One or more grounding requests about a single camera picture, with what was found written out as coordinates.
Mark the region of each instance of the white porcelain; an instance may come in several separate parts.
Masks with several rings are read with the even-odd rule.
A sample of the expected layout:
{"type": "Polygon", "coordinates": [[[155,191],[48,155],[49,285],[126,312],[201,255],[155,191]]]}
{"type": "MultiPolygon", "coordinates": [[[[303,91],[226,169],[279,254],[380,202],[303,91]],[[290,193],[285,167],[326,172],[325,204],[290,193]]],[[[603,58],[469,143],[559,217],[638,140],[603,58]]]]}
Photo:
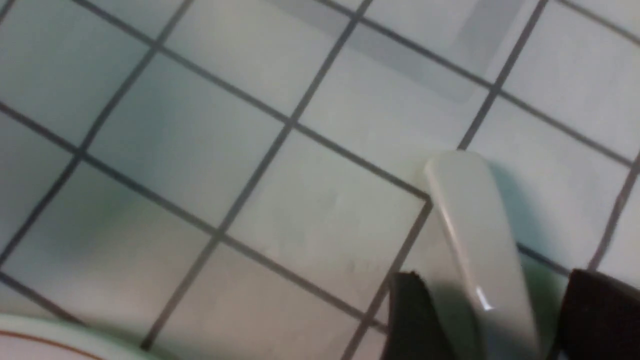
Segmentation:
{"type": "Polygon", "coordinates": [[[536,0],[375,0],[365,16],[495,80],[536,0]]]}
{"type": "Polygon", "coordinates": [[[72,1],[17,1],[0,31],[0,99],[79,144],[146,50],[72,1]]]}
{"type": "Polygon", "coordinates": [[[518,242],[566,268],[587,265],[627,167],[502,99],[469,149],[489,161],[518,242]]]}
{"type": "Polygon", "coordinates": [[[555,1],[504,88],[628,159],[640,151],[640,47],[555,1]]]}
{"type": "Polygon", "coordinates": [[[224,244],[152,351],[173,359],[339,359],[358,321],[224,244]]]}
{"type": "Polygon", "coordinates": [[[572,0],[613,24],[640,37],[640,3],[636,0],[572,0]]]}
{"type": "Polygon", "coordinates": [[[180,6],[180,0],[91,0],[147,36],[157,37],[180,6]]]}
{"type": "MultiPolygon", "coordinates": [[[[424,174],[446,239],[433,239],[443,245],[434,244],[432,262],[421,274],[436,311],[449,315],[459,292],[476,320],[483,358],[539,359],[516,243],[489,166],[477,154],[452,151],[431,158],[424,174]]],[[[458,324],[446,318],[441,324],[455,347],[458,324]]]]}
{"type": "Polygon", "coordinates": [[[3,272],[92,326],[137,343],[209,238],[80,165],[3,272]]]}
{"type": "Polygon", "coordinates": [[[365,27],[349,37],[302,123],[422,186],[430,155],[453,150],[487,90],[365,27]]]}
{"type": "Polygon", "coordinates": [[[0,249],[27,220],[69,160],[71,154],[0,113],[0,249]]]}
{"type": "Polygon", "coordinates": [[[129,344],[86,327],[6,314],[0,314],[0,347],[6,359],[155,359],[129,344]]]}
{"type": "Polygon", "coordinates": [[[640,289],[640,185],[637,183],[618,220],[599,271],[640,289]]]}
{"type": "Polygon", "coordinates": [[[89,153],[217,226],[282,126],[158,55],[89,153]]]}
{"type": "Polygon", "coordinates": [[[315,1],[195,1],[167,46],[290,115],[348,20],[315,1]]]}
{"type": "Polygon", "coordinates": [[[421,207],[293,132],[229,233],[365,311],[421,207]]]}

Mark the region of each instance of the grout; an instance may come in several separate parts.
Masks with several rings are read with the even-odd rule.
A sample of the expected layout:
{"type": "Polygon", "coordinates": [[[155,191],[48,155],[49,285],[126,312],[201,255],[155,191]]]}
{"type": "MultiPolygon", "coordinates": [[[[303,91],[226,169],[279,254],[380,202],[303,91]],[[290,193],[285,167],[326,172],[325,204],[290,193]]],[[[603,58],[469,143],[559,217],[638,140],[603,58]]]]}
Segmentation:
{"type": "Polygon", "coordinates": [[[34,302],[38,306],[42,307],[46,311],[50,312],[54,316],[68,322],[86,326],[82,321],[80,321],[80,319],[66,312],[60,306],[54,304],[49,299],[38,294],[35,290],[28,288],[27,286],[20,283],[18,280],[14,279],[13,277],[3,272],[0,272],[0,282],[6,285],[7,287],[11,288],[13,291],[19,293],[20,295],[34,302]]]}
{"type": "Polygon", "coordinates": [[[361,320],[365,316],[362,311],[349,305],[347,302],[344,302],[343,300],[338,299],[337,297],[331,295],[331,293],[322,289],[320,286],[306,280],[305,278],[296,274],[295,272],[274,262],[268,257],[262,255],[260,252],[245,245],[241,241],[238,241],[229,235],[224,235],[220,241],[222,241],[225,245],[228,245],[230,248],[234,249],[235,251],[239,252],[240,254],[246,256],[247,258],[250,258],[254,262],[278,274],[280,277],[283,277],[284,279],[287,279],[288,281],[293,282],[294,284],[298,285],[300,288],[306,290],[312,295],[315,295],[316,297],[333,305],[335,308],[340,309],[343,313],[346,313],[347,315],[353,318],[356,318],[358,320],[361,320]]]}
{"type": "Polygon", "coordinates": [[[589,261],[587,269],[596,270],[598,266],[600,266],[604,256],[607,254],[607,251],[613,242],[613,234],[616,231],[618,220],[620,219],[620,215],[622,215],[622,211],[625,209],[625,205],[627,205],[627,200],[631,194],[631,190],[634,188],[639,173],[640,153],[636,156],[636,160],[634,161],[631,170],[629,170],[629,174],[627,175],[622,189],[616,197],[616,202],[613,204],[613,209],[611,210],[611,215],[609,215],[609,220],[607,221],[607,226],[605,227],[600,244],[598,244],[598,248],[593,254],[591,261],[589,261]]]}
{"type": "MultiPolygon", "coordinates": [[[[176,12],[173,14],[168,24],[164,27],[162,32],[157,38],[157,43],[161,44],[164,42],[171,31],[174,29],[177,22],[184,15],[186,10],[189,8],[189,5],[193,2],[193,0],[184,0],[176,12]]],[[[38,204],[33,208],[27,220],[20,226],[18,231],[12,236],[11,240],[0,253],[0,268],[4,265],[9,256],[13,253],[15,248],[19,245],[19,243],[24,238],[25,234],[29,231],[31,226],[38,220],[44,209],[51,203],[53,198],[60,192],[63,186],[67,183],[67,180],[71,177],[71,175],[76,170],[78,164],[80,164],[80,160],[87,152],[87,149],[95,139],[98,131],[104,125],[105,121],[116,107],[116,105],[120,102],[120,100],[124,97],[124,95],[129,91],[133,83],[137,80],[140,74],[144,71],[147,65],[151,62],[151,59],[157,53],[158,47],[151,47],[147,53],[144,55],[142,60],[138,62],[137,66],[133,69],[133,71],[127,76],[125,81],[120,85],[115,94],[110,98],[109,102],[102,109],[98,117],[93,122],[91,128],[87,132],[87,135],[84,137],[82,144],[79,146],[77,152],[74,154],[74,157],[69,161],[64,171],[60,174],[57,180],[53,183],[53,185],[49,188],[47,193],[40,199],[38,204]]]]}
{"type": "Polygon", "coordinates": [[[539,252],[536,252],[535,250],[532,250],[529,247],[522,245],[521,243],[517,243],[516,246],[518,247],[519,253],[547,267],[549,270],[555,272],[556,274],[564,277],[569,277],[569,275],[571,274],[571,270],[547,258],[546,256],[541,255],[539,252]]]}
{"type": "Polygon", "coordinates": [[[420,44],[409,40],[405,37],[403,37],[402,35],[396,33],[395,31],[388,29],[380,24],[378,24],[377,22],[374,22],[373,20],[369,20],[367,18],[363,18],[360,21],[364,26],[367,26],[368,28],[371,28],[372,30],[377,31],[378,33],[386,36],[387,38],[400,43],[401,45],[409,48],[412,51],[415,51],[416,53],[430,59],[431,61],[449,69],[452,72],[455,72],[456,74],[462,76],[463,78],[471,81],[472,83],[479,85],[483,88],[491,88],[492,84],[481,78],[478,75],[473,74],[472,72],[464,69],[463,67],[456,65],[454,62],[452,62],[451,60],[448,60],[446,58],[444,58],[443,56],[440,56],[436,53],[434,53],[433,51],[426,49],[425,47],[421,46],[420,44]]]}
{"type": "Polygon", "coordinates": [[[527,104],[526,102],[518,99],[517,97],[515,97],[514,95],[511,95],[510,93],[506,92],[505,90],[500,90],[500,96],[502,96],[505,100],[509,101],[511,104],[519,107],[521,110],[526,111],[527,113],[535,116],[536,118],[540,119],[542,122],[547,123],[548,125],[556,128],[557,130],[562,131],[564,134],[572,137],[574,140],[580,142],[582,145],[585,145],[597,152],[599,152],[600,154],[608,157],[609,159],[612,159],[613,161],[625,166],[625,167],[631,167],[633,165],[633,161],[627,159],[626,157],[618,154],[617,152],[614,152],[613,150],[610,150],[609,148],[607,148],[606,146],[580,134],[578,131],[570,128],[567,125],[564,125],[562,122],[553,119],[552,117],[548,116],[547,114],[543,113],[540,110],[537,110],[535,108],[533,108],[531,105],[527,104]]]}
{"type": "Polygon", "coordinates": [[[467,129],[465,136],[463,136],[462,140],[460,140],[460,143],[458,144],[458,150],[467,150],[467,147],[469,147],[469,144],[473,140],[478,129],[480,129],[480,125],[482,125],[484,118],[486,117],[486,114],[489,112],[489,109],[493,105],[495,98],[500,93],[502,86],[507,80],[507,77],[509,76],[511,69],[513,69],[513,65],[515,65],[518,57],[520,56],[520,53],[522,52],[524,45],[526,44],[527,40],[529,39],[529,36],[533,32],[533,28],[538,22],[538,19],[540,18],[540,15],[542,14],[542,11],[545,9],[545,6],[547,5],[547,3],[548,3],[548,0],[538,1],[536,8],[531,13],[529,20],[527,21],[527,24],[525,25],[524,29],[522,30],[522,33],[520,34],[520,37],[518,37],[518,41],[513,47],[513,50],[511,50],[511,53],[509,54],[509,58],[507,58],[507,61],[502,67],[502,70],[500,70],[500,74],[498,75],[498,78],[495,80],[495,83],[491,86],[489,90],[489,94],[486,96],[486,99],[484,100],[482,106],[480,107],[480,110],[478,110],[476,117],[471,123],[471,126],[469,126],[469,128],[467,129]]]}
{"type": "Polygon", "coordinates": [[[146,36],[142,31],[127,24],[122,19],[115,17],[114,15],[111,15],[107,11],[103,10],[102,8],[99,8],[95,4],[89,2],[88,0],[71,0],[71,1],[73,1],[76,5],[84,8],[85,10],[88,10],[89,12],[93,13],[97,17],[100,17],[102,20],[105,20],[106,22],[115,26],[119,30],[124,31],[130,36],[138,39],[139,41],[143,42],[146,45],[154,46],[154,44],[156,43],[154,39],[146,36]]]}
{"type": "Polygon", "coordinates": [[[593,20],[598,24],[604,26],[605,28],[613,31],[614,33],[620,35],[621,37],[631,41],[634,45],[640,46],[640,38],[629,30],[622,28],[621,26],[615,25],[613,22],[605,19],[604,17],[597,15],[596,13],[588,10],[587,8],[574,3],[569,0],[557,0],[558,3],[566,6],[567,8],[579,13],[580,15],[586,17],[587,19],[593,20]]]}
{"type": "Polygon", "coordinates": [[[2,22],[6,18],[6,15],[9,13],[9,10],[11,10],[11,7],[15,4],[16,1],[17,0],[7,0],[2,8],[0,8],[0,25],[2,24],[2,22]]]}
{"type": "Polygon", "coordinates": [[[367,160],[364,160],[363,158],[357,156],[356,154],[353,154],[351,151],[341,147],[337,143],[325,138],[319,133],[316,133],[314,130],[310,129],[309,127],[304,126],[302,124],[296,124],[294,125],[294,128],[300,133],[312,139],[313,141],[319,143],[320,145],[323,145],[326,148],[329,148],[330,150],[332,150],[333,152],[336,152],[338,155],[342,156],[343,158],[346,158],[347,160],[353,163],[356,163],[357,165],[364,168],[365,170],[368,170],[372,172],[374,175],[377,175],[378,177],[381,177],[382,179],[387,180],[393,185],[396,185],[398,188],[401,188],[406,192],[413,194],[419,199],[421,200],[430,199],[429,194],[427,194],[426,192],[418,189],[414,185],[411,185],[406,181],[392,174],[389,174],[388,172],[382,170],[380,167],[368,162],[367,160]]]}
{"type": "Polygon", "coordinates": [[[396,254],[396,257],[394,258],[393,262],[391,263],[391,266],[389,267],[389,270],[387,271],[387,274],[385,275],[384,280],[382,280],[382,283],[378,287],[376,294],[373,296],[373,299],[369,304],[369,308],[365,313],[365,317],[360,321],[360,324],[358,325],[358,327],[356,328],[356,331],[353,333],[351,339],[349,340],[347,347],[344,349],[344,353],[342,354],[342,357],[340,358],[340,360],[351,360],[356,350],[360,346],[360,342],[362,341],[362,338],[364,338],[365,334],[367,333],[367,330],[373,323],[376,313],[380,309],[380,306],[382,305],[382,302],[385,299],[385,295],[387,295],[389,278],[394,273],[400,271],[400,268],[402,267],[404,260],[406,259],[407,255],[409,254],[409,251],[411,251],[411,248],[413,247],[413,243],[415,243],[415,240],[418,238],[418,235],[420,234],[422,227],[426,223],[427,217],[429,216],[431,209],[433,209],[433,203],[430,200],[426,201],[424,203],[424,206],[420,210],[420,213],[418,214],[417,218],[415,219],[413,225],[411,226],[411,229],[409,230],[409,233],[407,234],[406,239],[402,244],[402,247],[396,254]]]}

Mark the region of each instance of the dark grout line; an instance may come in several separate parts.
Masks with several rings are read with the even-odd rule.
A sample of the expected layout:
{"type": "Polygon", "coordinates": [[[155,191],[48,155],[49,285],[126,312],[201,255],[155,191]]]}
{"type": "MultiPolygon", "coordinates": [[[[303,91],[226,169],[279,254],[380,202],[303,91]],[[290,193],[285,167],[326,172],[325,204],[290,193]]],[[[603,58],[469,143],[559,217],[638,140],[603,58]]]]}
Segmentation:
{"type": "Polygon", "coordinates": [[[16,1],[17,0],[7,0],[7,2],[4,3],[3,7],[0,9],[0,25],[2,25],[2,22],[4,21],[7,14],[9,13],[9,10],[11,10],[11,7],[15,4],[16,1]]]}
{"type": "Polygon", "coordinates": [[[109,165],[103,163],[101,160],[98,160],[97,158],[88,154],[83,156],[83,160],[85,163],[95,168],[96,170],[102,172],[104,175],[112,178],[113,180],[117,181],[121,185],[130,189],[134,193],[137,193],[138,195],[141,195],[147,200],[153,202],[155,205],[158,205],[160,208],[167,210],[169,213],[182,219],[188,224],[191,224],[193,227],[196,227],[197,229],[201,230],[203,233],[216,234],[218,232],[218,230],[215,227],[209,225],[205,220],[202,220],[196,215],[186,211],[185,209],[182,209],[180,206],[165,199],[163,196],[159,195],[153,190],[147,188],[142,184],[137,183],[136,181],[132,180],[130,177],[115,170],[114,168],[111,168],[109,165]]]}
{"type": "Polygon", "coordinates": [[[44,126],[42,126],[42,125],[38,124],[37,122],[29,119],[28,117],[24,116],[23,114],[15,111],[14,109],[9,107],[7,104],[5,104],[2,101],[0,101],[0,112],[2,112],[5,115],[9,116],[13,120],[16,120],[20,124],[28,127],[33,132],[35,132],[38,135],[46,138],[48,141],[50,141],[53,144],[61,147],[63,150],[66,150],[66,151],[71,152],[71,153],[75,153],[76,152],[76,147],[73,144],[71,144],[70,142],[66,141],[62,137],[54,134],[53,132],[51,132],[47,128],[45,128],[44,126]]]}
{"type": "Polygon", "coordinates": [[[211,257],[211,254],[216,250],[220,242],[217,240],[217,236],[211,238],[211,241],[204,247],[204,249],[198,255],[196,261],[191,265],[189,271],[184,276],[178,287],[175,289],[169,301],[164,305],[163,310],[160,312],[160,315],[156,318],[153,325],[147,332],[147,335],[140,343],[140,348],[143,350],[150,350],[153,346],[156,338],[162,331],[163,327],[166,325],[166,322],[169,320],[169,317],[173,314],[176,307],[180,304],[180,301],[186,295],[187,291],[198,277],[198,274],[202,271],[202,268],[207,263],[207,260],[211,257]]]}
{"type": "Polygon", "coordinates": [[[215,85],[221,87],[222,89],[228,91],[229,93],[231,93],[232,95],[248,102],[249,104],[251,104],[252,106],[256,107],[258,110],[263,111],[264,113],[267,113],[268,115],[271,115],[274,119],[283,122],[285,124],[290,122],[290,119],[287,115],[284,115],[283,113],[280,113],[279,111],[275,110],[274,108],[270,107],[269,105],[267,105],[266,103],[258,100],[257,98],[251,96],[250,94],[247,94],[246,92],[240,90],[240,88],[231,85],[230,83],[226,82],[225,80],[219,78],[218,76],[215,76],[214,74],[210,73],[208,70],[204,69],[203,67],[189,61],[188,59],[186,59],[185,57],[181,56],[180,54],[176,53],[175,51],[172,51],[170,49],[167,48],[162,48],[160,49],[160,53],[167,56],[168,58],[172,59],[173,61],[177,62],[178,64],[182,65],[183,67],[187,68],[188,70],[190,70],[191,72],[194,72],[195,74],[199,75],[200,77],[210,81],[211,83],[214,83],[215,85]]]}
{"type": "Polygon", "coordinates": [[[595,22],[597,22],[598,24],[604,26],[605,28],[613,31],[614,33],[620,35],[621,37],[631,41],[634,45],[636,46],[640,46],[640,38],[636,35],[634,35],[633,33],[631,33],[630,31],[622,28],[621,26],[615,25],[613,22],[605,19],[604,17],[592,12],[591,10],[588,10],[587,8],[575,4],[573,1],[569,1],[569,0],[557,0],[558,3],[566,6],[567,8],[581,14],[582,16],[586,17],[587,19],[593,20],[595,22]]]}
{"type": "Polygon", "coordinates": [[[535,250],[530,249],[529,247],[526,247],[525,245],[522,245],[521,243],[517,243],[517,247],[518,247],[518,252],[527,256],[528,258],[531,258],[532,260],[538,262],[539,264],[547,267],[549,270],[555,272],[558,275],[564,276],[564,277],[569,277],[569,275],[571,274],[571,270],[565,268],[564,266],[556,263],[555,261],[547,258],[544,255],[541,255],[540,253],[536,252],[535,250]]]}
{"type": "Polygon", "coordinates": [[[591,261],[589,261],[589,265],[587,269],[596,270],[602,259],[607,254],[609,247],[613,241],[613,234],[616,231],[616,226],[618,225],[618,220],[620,219],[620,215],[622,215],[622,211],[625,209],[625,205],[627,205],[627,201],[629,199],[629,195],[631,194],[631,190],[633,190],[634,185],[636,183],[636,179],[638,174],[640,173],[640,153],[636,156],[636,160],[634,161],[633,166],[631,166],[631,170],[629,170],[629,174],[620,190],[620,193],[616,197],[616,202],[613,204],[613,209],[611,210],[611,215],[609,215],[609,220],[607,221],[607,226],[605,227],[604,234],[602,235],[602,239],[598,244],[598,248],[596,249],[591,261]]]}
{"type": "Polygon", "coordinates": [[[22,241],[26,233],[29,231],[31,226],[33,226],[33,224],[35,224],[35,222],[38,220],[38,218],[40,217],[44,209],[47,207],[47,205],[51,203],[53,198],[56,197],[56,195],[60,192],[63,186],[67,183],[67,180],[69,180],[71,175],[74,173],[79,163],[80,163],[80,158],[77,156],[74,156],[71,159],[71,161],[67,164],[67,166],[64,168],[62,173],[55,180],[53,185],[49,188],[49,190],[44,195],[44,197],[42,197],[42,199],[38,201],[38,204],[36,204],[33,210],[31,210],[31,213],[27,217],[27,220],[25,220],[25,222],[22,223],[20,228],[18,228],[15,234],[11,237],[11,240],[9,240],[9,242],[4,246],[2,253],[0,253],[0,268],[4,266],[9,256],[13,254],[13,251],[15,251],[15,249],[18,247],[18,245],[20,244],[20,242],[22,241]]]}
{"type": "Polygon", "coordinates": [[[338,299],[328,291],[320,288],[318,285],[315,285],[314,283],[306,280],[302,276],[294,273],[293,271],[287,269],[286,267],[267,258],[266,256],[262,255],[260,252],[253,250],[249,246],[232,238],[231,236],[224,235],[220,241],[225,245],[228,245],[230,248],[234,249],[235,251],[239,252],[240,254],[250,258],[256,263],[278,274],[280,277],[283,277],[284,279],[293,282],[298,287],[306,290],[310,294],[320,298],[326,303],[341,310],[343,313],[353,318],[356,318],[357,320],[361,320],[365,316],[364,313],[358,310],[357,308],[349,305],[348,303],[344,302],[341,299],[338,299]]]}
{"type": "Polygon", "coordinates": [[[71,0],[71,1],[73,1],[78,6],[83,7],[85,10],[88,10],[89,12],[93,13],[94,15],[100,17],[101,19],[105,20],[106,22],[110,23],[111,25],[115,26],[116,28],[124,31],[125,33],[129,34],[130,36],[138,39],[139,41],[143,42],[144,44],[147,44],[149,46],[154,46],[154,44],[155,44],[154,39],[146,36],[144,33],[142,33],[142,31],[140,31],[140,30],[134,28],[133,26],[127,24],[126,22],[124,22],[123,20],[119,19],[118,17],[115,17],[115,16],[111,15],[110,13],[104,11],[103,9],[99,8],[98,6],[96,6],[93,3],[89,2],[88,0],[71,0]]]}
{"type": "Polygon", "coordinates": [[[69,161],[64,171],[60,174],[57,180],[49,188],[49,190],[44,195],[44,197],[40,199],[38,204],[33,208],[31,213],[27,217],[27,220],[22,224],[22,226],[20,226],[18,231],[12,236],[9,243],[7,243],[7,245],[4,247],[2,253],[0,253],[0,268],[2,268],[6,260],[9,258],[9,256],[15,250],[15,248],[22,241],[22,239],[24,238],[25,234],[29,231],[31,226],[38,220],[38,218],[40,217],[44,209],[47,207],[47,205],[51,203],[53,198],[55,198],[55,196],[63,188],[67,180],[69,180],[71,175],[76,170],[78,164],[80,164],[81,158],[87,152],[87,149],[89,148],[89,146],[91,146],[91,143],[95,139],[98,131],[100,130],[102,125],[104,125],[105,121],[107,120],[107,118],[109,117],[113,109],[124,97],[124,95],[129,91],[133,83],[137,80],[137,78],[144,71],[147,65],[151,62],[151,59],[157,53],[158,46],[159,46],[158,44],[162,44],[167,39],[167,37],[169,36],[171,31],[177,24],[178,20],[184,15],[184,12],[186,12],[186,10],[188,9],[189,5],[192,2],[193,0],[184,0],[182,4],[180,4],[176,12],[173,14],[171,19],[169,20],[168,24],[164,27],[164,29],[158,36],[157,45],[154,47],[151,47],[147,51],[147,53],[144,55],[142,60],[138,62],[134,70],[127,76],[127,78],[120,85],[120,87],[115,92],[115,94],[110,98],[107,105],[105,105],[105,107],[102,109],[98,117],[93,122],[91,128],[89,128],[89,131],[84,137],[82,144],[79,146],[77,152],[74,154],[73,158],[69,161]]]}
{"type": "Polygon", "coordinates": [[[381,177],[384,180],[387,180],[393,185],[396,185],[398,188],[401,188],[404,191],[413,194],[419,199],[422,199],[422,200],[430,199],[429,195],[426,192],[416,188],[414,185],[411,185],[405,182],[404,180],[398,178],[397,176],[382,170],[380,167],[368,162],[367,160],[357,156],[356,154],[353,154],[351,151],[348,151],[347,149],[341,147],[337,143],[325,138],[319,133],[316,133],[314,130],[310,129],[309,127],[304,126],[302,124],[296,124],[294,125],[294,128],[295,130],[306,135],[307,137],[311,138],[313,141],[319,143],[320,145],[323,145],[331,149],[333,152],[336,152],[338,155],[341,155],[343,158],[346,158],[347,160],[353,163],[356,163],[360,167],[372,172],[373,174],[377,175],[378,177],[381,177]]]}
{"type": "Polygon", "coordinates": [[[362,319],[362,321],[360,321],[360,324],[358,325],[358,327],[356,328],[356,331],[353,333],[353,336],[349,340],[347,347],[344,349],[344,353],[342,354],[342,357],[340,358],[340,360],[351,360],[356,350],[360,346],[360,342],[362,341],[362,338],[364,338],[365,334],[367,333],[367,330],[373,323],[376,313],[378,312],[380,305],[382,305],[382,302],[385,299],[385,295],[387,294],[387,291],[388,291],[387,284],[388,284],[389,278],[394,273],[398,272],[402,267],[404,260],[409,254],[409,251],[411,251],[411,247],[413,246],[413,243],[415,243],[415,240],[420,234],[422,227],[427,221],[427,217],[429,216],[431,209],[433,209],[433,203],[431,203],[431,201],[426,201],[424,203],[424,206],[420,210],[418,217],[415,219],[413,225],[411,226],[411,229],[409,230],[409,233],[407,234],[406,239],[402,244],[402,247],[398,251],[393,262],[391,263],[391,266],[389,267],[389,270],[387,271],[387,274],[384,280],[380,284],[380,287],[376,291],[376,294],[373,296],[373,299],[371,300],[371,304],[369,305],[369,308],[365,313],[365,317],[362,319]]]}
{"type": "Polygon", "coordinates": [[[473,73],[471,73],[468,70],[465,70],[463,67],[460,67],[459,65],[456,65],[455,63],[453,63],[452,61],[444,58],[443,56],[440,56],[436,53],[434,53],[433,51],[430,51],[429,49],[426,49],[425,47],[419,45],[418,43],[411,41],[405,37],[403,37],[402,35],[396,33],[395,31],[388,29],[380,24],[378,24],[377,22],[374,22],[373,20],[369,20],[367,18],[362,18],[362,20],[360,20],[360,22],[364,25],[367,26],[368,28],[371,28],[375,31],[377,31],[378,33],[385,35],[386,37],[388,37],[389,39],[400,43],[402,45],[404,45],[405,47],[411,49],[412,51],[415,51],[416,53],[425,56],[426,58],[430,59],[431,61],[449,69],[452,72],[455,72],[456,74],[462,76],[463,78],[473,82],[474,84],[477,84],[483,88],[491,88],[492,84],[481,78],[480,76],[477,76],[473,73]]]}
{"type": "Polygon", "coordinates": [[[529,36],[533,32],[533,28],[538,22],[540,15],[542,15],[542,11],[545,9],[545,6],[547,5],[547,3],[548,3],[548,0],[538,1],[536,8],[531,13],[529,20],[527,21],[527,24],[525,25],[524,29],[522,30],[522,33],[520,34],[520,37],[518,37],[518,41],[513,47],[513,50],[511,50],[511,53],[509,54],[507,61],[504,63],[502,70],[500,70],[500,74],[498,75],[498,78],[496,79],[495,83],[491,86],[489,90],[489,94],[486,96],[486,99],[484,100],[482,106],[480,107],[480,110],[478,110],[476,117],[471,123],[471,126],[469,126],[469,128],[467,129],[465,136],[463,136],[462,140],[460,140],[460,143],[458,144],[459,150],[467,150],[467,147],[469,147],[469,144],[471,144],[471,141],[476,135],[478,129],[480,129],[480,125],[482,125],[484,118],[486,117],[486,114],[489,112],[489,109],[493,105],[495,98],[500,93],[502,86],[507,80],[507,77],[509,76],[511,69],[513,69],[513,65],[515,65],[518,57],[520,56],[520,53],[522,52],[524,45],[526,44],[527,40],[529,39],[529,36]]]}
{"type": "Polygon", "coordinates": [[[54,304],[49,299],[44,296],[38,294],[35,290],[28,288],[27,286],[20,283],[18,280],[13,277],[0,272],[0,282],[11,288],[13,291],[19,293],[20,295],[26,297],[30,301],[34,302],[38,306],[42,307],[46,311],[50,312],[54,316],[68,322],[72,322],[78,325],[86,326],[80,319],[66,312],[60,306],[54,304]]]}
{"type": "Polygon", "coordinates": [[[556,128],[557,130],[562,131],[564,134],[572,137],[574,140],[582,143],[583,145],[586,145],[587,147],[599,152],[600,154],[608,157],[609,159],[612,159],[613,161],[625,166],[625,167],[631,167],[633,165],[633,161],[627,159],[626,157],[618,154],[617,152],[614,152],[613,150],[607,148],[606,146],[580,134],[578,131],[570,128],[567,125],[564,125],[562,122],[553,119],[552,117],[548,116],[547,114],[543,113],[540,110],[537,110],[536,108],[533,108],[531,105],[527,104],[526,102],[518,99],[517,97],[515,97],[514,95],[511,95],[510,93],[504,91],[504,90],[500,90],[500,94],[499,94],[502,98],[504,98],[505,100],[509,101],[511,104],[519,107],[521,110],[526,111],[527,113],[535,116],[536,118],[538,118],[538,120],[541,120],[542,122],[547,123],[548,125],[556,128]]]}
{"type": "Polygon", "coordinates": [[[350,17],[350,18],[353,18],[353,17],[356,16],[356,13],[353,10],[349,9],[348,7],[346,7],[346,6],[342,5],[342,4],[336,3],[333,0],[314,0],[314,1],[317,2],[317,3],[321,3],[321,4],[331,8],[331,9],[333,9],[333,10],[335,10],[335,11],[337,11],[337,12],[343,14],[343,15],[346,15],[346,16],[350,17]]]}

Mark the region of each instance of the square tile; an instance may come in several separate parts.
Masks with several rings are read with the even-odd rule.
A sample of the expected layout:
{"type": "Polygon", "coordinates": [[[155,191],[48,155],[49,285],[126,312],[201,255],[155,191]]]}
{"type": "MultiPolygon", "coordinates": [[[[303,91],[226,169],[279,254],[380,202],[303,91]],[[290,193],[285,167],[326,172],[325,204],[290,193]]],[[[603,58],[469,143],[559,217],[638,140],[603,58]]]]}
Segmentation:
{"type": "Polygon", "coordinates": [[[618,220],[609,251],[599,271],[640,289],[640,183],[636,185],[618,220]]]}
{"type": "Polygon", "coordinates": [[[569,8],[549,2],[505,87],[630,159],[640,150],[640,48],[569,8]]]}
{"type": "Polygon", "coordinates": [[[153,352],[181,359],[338,359],[358,322],[226,245],[161,331],[153,352]]]}
{"type": "Polygon", "coordinates": [[[34,318],[55,318],[53,314],[4,284],[0,284],[0,313],[34,318]]]}
{"type": "Polygon", "coordinates": [[[158,55],[90,153],[218,225],[282,126],[158,55]]]}
{"type": "Polygon", "coordinates": [[[365,311],[421,207],[293,132],[229,233],[365,311]]]}
{"type": "Polygon", "coordinates": [[[146,50],[71,1],[18,1],[0,31],[0,99],[79,144],[146,50]]]}
{"type": "Polygon", "coordinates": [[[90,0],[144,34],[155,38],[182,0],[90,0]]]}
{"type": "Polygon", "coordinates": [[[640,3],[637,0],[572,0],[615,25],[640,37],[640,3]]]}
{"type": "Polygon", "coordinates": [[[196,1],[167,44],[288,115],[347,23],[315,1],[196,1]]]}
{"type": "Polygon", "coordinates": [[[0,113],[0,251],[70,160],[71,154],[0,113]]]}
{"type": "Polygon", "coordinates": [[[537,0],[375,0],[368,18],[495,80],[537,0]]]}
{"type": "Polygon", "coordinates": [[[369,329],[351,360],[377,360],[382,356],[387,336],[369,329]]]}
{"type": "Polygon", "coordinates": [[[87,323],[135,342],[208,239],[80,165],[3,270],[87,323]]]}
{"type": "Polygon", "coordinates": [[[362,25],[302,123],[416,186],[435,152],[458,146],[487,90],[362,25]]]}
{"type": "Polygon", "coordinates": [[[567,268],[587,265],[626,167],[502,99],[470,150],[490,162],[517,241],[567,268]]]}

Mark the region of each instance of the tile floor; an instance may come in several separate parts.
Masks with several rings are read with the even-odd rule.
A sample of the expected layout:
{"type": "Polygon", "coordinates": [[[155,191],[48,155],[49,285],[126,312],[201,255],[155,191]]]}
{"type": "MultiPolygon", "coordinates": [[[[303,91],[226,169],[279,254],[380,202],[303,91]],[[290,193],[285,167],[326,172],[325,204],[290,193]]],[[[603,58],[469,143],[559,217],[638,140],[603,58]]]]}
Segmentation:
{"type": "Polygon", "coordinates": [[[568,269],[640,286],[634,0],[0,1],[0,310],[166,359],[375,359],[487,158],[545,347],[568,269]]]}

